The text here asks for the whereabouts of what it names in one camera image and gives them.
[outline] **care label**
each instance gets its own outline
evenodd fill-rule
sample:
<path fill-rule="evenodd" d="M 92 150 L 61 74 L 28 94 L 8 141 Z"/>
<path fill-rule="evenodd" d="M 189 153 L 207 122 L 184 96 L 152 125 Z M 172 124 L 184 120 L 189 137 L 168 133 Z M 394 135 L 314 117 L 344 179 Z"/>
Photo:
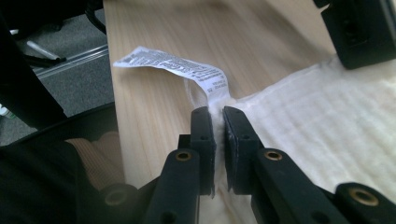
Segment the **care label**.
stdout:
<path fill-rule="evenodd" d="M 210 105 L 218 100 L 230 98 L 227 77 L 223 71 L 212 65 L 178 58 L 160 50 L 138 47 L 132 53 L 114 62 L 113 65 L 116 67 L 155 67 L 191 79 L 205 92 Z"/>

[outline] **floor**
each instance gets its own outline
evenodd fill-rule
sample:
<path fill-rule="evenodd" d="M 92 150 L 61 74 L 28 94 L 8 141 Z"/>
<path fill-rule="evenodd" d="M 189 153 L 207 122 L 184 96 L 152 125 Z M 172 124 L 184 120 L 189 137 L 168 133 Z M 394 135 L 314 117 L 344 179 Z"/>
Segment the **floor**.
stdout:
<path fill-rule="evenodd" d="M 98 10 L 96 15 L 104 22 L 103 10 Z M 20 49 L 26 54 L 43 57 L 26 45 L 28 40 L 67 59 L 67 63 L 51 69 L 34 69 L 64 109 L 66 116 L 114 101 L 106 36 L 85 15 L 64 21 L 60 31 L 55 31 L 53 26 L 48 25 L 18 41 Z M 0 146 L 8 145 L 35 131 L 18 118 L 0 117 Z"/>

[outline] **clamp jaw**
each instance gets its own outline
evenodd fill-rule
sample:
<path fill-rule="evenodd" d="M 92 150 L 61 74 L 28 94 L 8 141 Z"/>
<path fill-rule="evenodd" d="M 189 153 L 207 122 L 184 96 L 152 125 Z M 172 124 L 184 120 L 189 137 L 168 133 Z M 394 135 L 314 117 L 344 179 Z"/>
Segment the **clamp jaw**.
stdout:
<path fill-rule="evenodd" d="M 395 223 L 396 205 L 378 191 L 357 183 L 341 184 L 334 194 L 321 189 L 288 154 L 266 148 L 241 110 L 226 106 L 223 116 L 229 189 L 251 195 L 259 224 Z M 199 223 L 199 196 L 214 190 L 215 150 L 208 109 L 198 108 L 191 134 L 180 136 L 158 178 L 139 190 L 105 190 L 112 223 Z"/>
<path fill-rule="evenodd" d="M 341 63 L 347 69 L 396 58 L 392 0 L 314 0 Z"/>

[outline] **hole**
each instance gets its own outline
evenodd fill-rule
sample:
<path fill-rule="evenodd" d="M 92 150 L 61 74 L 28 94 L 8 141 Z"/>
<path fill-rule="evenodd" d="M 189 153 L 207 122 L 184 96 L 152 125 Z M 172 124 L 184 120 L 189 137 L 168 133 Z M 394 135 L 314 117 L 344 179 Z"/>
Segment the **hole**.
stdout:
<path fill-rule="evenodd" d="M 282 160 L 282 154 L 275 151 L 267 151 L 264 156 L 271 161 L 280 161 Z"/>
<path fill-rule="evenodd" d="M 191 154 L 190 152 L 186 152 L 186 151 L 178 152 L 176 154 L 176 159 L 178 161 L 188 161 L 189 159 L 191 159 Z"/>
<path fill-rule="evenodd" d="M 177 215 L 174 212 L 164 212 L 161 215 L 161 223 L 163 224 L 172 224 L 175 223 L 177 219 Z"/>
<path fill-rule="evenodd" d="M 109 206 L 116 206 L 124 203 L 127 199 L 127 193 L 122 189 L 114 189 L 105 197 L 105 203 Z"/>
<path fill-rule="evenodd" d="M 311 214 L 311 217 L 319 224 L 329 224 L 330 223 L 329 217 L 321 212 L 313 212 Z"/>
<path fill-rule="evenodd" d="M 349 37 L 355 36 L 359 31 L 359 27 L 355 22 L 346 21 L 345 22 L 346 35 Z"/>
<path fill-rule="evenodd" d="M 349 195 L 358 203 L 365 204 L 367 206 L 378 206 L 379 200 L 369 191 L 365 189 L 350 189 Z"/>

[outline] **light wood surface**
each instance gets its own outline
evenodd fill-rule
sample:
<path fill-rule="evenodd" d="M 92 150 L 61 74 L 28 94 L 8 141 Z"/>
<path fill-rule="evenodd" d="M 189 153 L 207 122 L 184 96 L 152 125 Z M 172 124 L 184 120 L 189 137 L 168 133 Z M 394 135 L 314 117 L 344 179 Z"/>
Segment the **light wood surface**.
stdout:
<path fill-rule="evenodd" d="M 138 46 L 225 72 L 234 98 L 334 54 L 312 0 L 104 0 L 110 62 Z M 128 184 L 161 173 L 178 135 L 190 133 L 183 79 L 153 68 L 111 68 Z"/>

